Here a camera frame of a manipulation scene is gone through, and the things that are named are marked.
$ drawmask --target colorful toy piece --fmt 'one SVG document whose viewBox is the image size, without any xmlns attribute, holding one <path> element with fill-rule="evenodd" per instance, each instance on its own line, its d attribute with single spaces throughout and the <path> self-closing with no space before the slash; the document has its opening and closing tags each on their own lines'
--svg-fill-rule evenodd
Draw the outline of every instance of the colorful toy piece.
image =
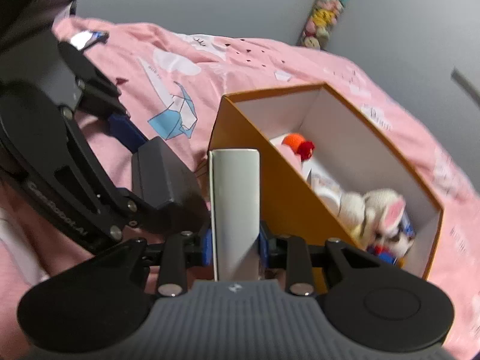
<svg viewBox="0 0 480 360">
<path fill-rule="evenodd" d="M 283 139 L 282 145 L 289 146 L 295 154 L 300 155 L 302 162 L 311 158 L 315 149 L 313 142 L 306 140 L 303 135 L 298 133 L 287 135 Z"/>
<path fill-rule="evenodd" d="M 415 230 L 412 228 L 412 225 L 410 223 L 410 218 L 405 211 L 403 212 L 402 219 L 398 224 L 398 229 L 402 233 L 404 233 L 409 239 L 414 239 L 417 236 Z"/>
<path fill-rule="evenodd" d="M 397 257 L 393 256 L 393 254 L 386 247 L 382 247 L 380 245 L 369 245 L 367 247 L 367 252 L 377 256 L 386 263 L 392 264 L 393 266 L 397 263 Z"/>
</svg>

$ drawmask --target pink bedsheet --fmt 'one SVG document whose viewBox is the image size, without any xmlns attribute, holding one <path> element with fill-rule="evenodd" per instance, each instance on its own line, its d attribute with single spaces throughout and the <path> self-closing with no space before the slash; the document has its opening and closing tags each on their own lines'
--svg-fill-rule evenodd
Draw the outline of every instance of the pink bedsheet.
<svg viewBox="0 0 480 360">
<path fill-rule="evenodd" d="M 148 138 L 166 139 L 201 182 L 224 93 L 328 81 L 402 150 L 445 206 L 429 276 L 455 305 L 445 347 L 462 360 L 480 350 L 480 199 L 428 130 L 358 66 L 327 52 L 273 40 L 183 35 L 153 24 L 114 25 L 74 17 L 58 24 L 55 32 L 59 39 L 68 39 L 85 29 L 110 32 L 106 45 L 86 54 L 113 82 L 127 80 L 120 100 L 135 125 Z M 101 133 L 104 126 L 93 117 L 80 117 L 79 122 L 114 183 L 130 188 L 130 152 Z M 0 188 L 0 205 L 0 219 L 5 218 L 0 221 L 0 356 L 13 359 L 27 348 L 15 322 L 21 295 L 43 277 L 43 270 L 54 275 L 88 253 L 39 218 L 8 186 Z"/>
</svg>

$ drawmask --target cloud print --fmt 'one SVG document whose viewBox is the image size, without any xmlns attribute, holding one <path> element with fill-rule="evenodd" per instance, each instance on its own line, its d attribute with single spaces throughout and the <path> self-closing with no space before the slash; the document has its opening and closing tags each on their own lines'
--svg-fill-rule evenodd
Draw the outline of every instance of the cloud print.
<svg viewBox="0 0 480 360">
<path fill-rule="evenodd" d="M 186 76 L 196 76 L 202 69 L 183 55 L 173 52 L 155 49 L 153 52 L 153 61 L 159 67 L 167 72 L 178 71 Z"/>
</svg>

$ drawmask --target orange box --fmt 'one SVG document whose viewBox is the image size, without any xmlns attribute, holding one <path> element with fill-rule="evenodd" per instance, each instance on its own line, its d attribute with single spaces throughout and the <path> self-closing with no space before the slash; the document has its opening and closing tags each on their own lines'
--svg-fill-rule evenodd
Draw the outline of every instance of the orange box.
<svg viewBox="0 0 480 360">
<path fill-rule="evenodd" d="M 273 143 L 299 132 L 315 144 L 321 167 L 345 191 L 392 188 L 406 200 L 417 231 L 403 269 L 426 278 L 440 234 L 443 208 L 412 164 L 371 121 L 326 83 L 228 94 L 222 97 L 209 150 L 253 148 L 260 152 L 261 219 L 274 234 L 322 245 L 329 237 L 350 244 L 335 216 Z M 317 284 L 321 276 L 316 275 Z"/>
</svg>

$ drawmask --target yarn ball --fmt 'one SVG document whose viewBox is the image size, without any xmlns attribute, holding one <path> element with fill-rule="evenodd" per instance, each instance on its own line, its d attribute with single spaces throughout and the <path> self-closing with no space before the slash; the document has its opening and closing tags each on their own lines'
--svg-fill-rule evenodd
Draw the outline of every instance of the yarn ball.
<svg viewBox="0 0 480 360">
<path fill-rule="evenodd" d="M 306 161 L 314 154 L 315 145 L 313 142 L 306 140 L 300 144 L 297 154 L 300 154 L 302 161 Z"/>
<path fill-rule="evenodd" d="M 295 154 L 299 154 L 302 161 L 308 160 L 315 149 L 315 145 L 312 142 L 306 140 L 303 135 L 298 133 L 287 135 L 283 139 L 282 145 L 290 147 Z"/>
</svg>

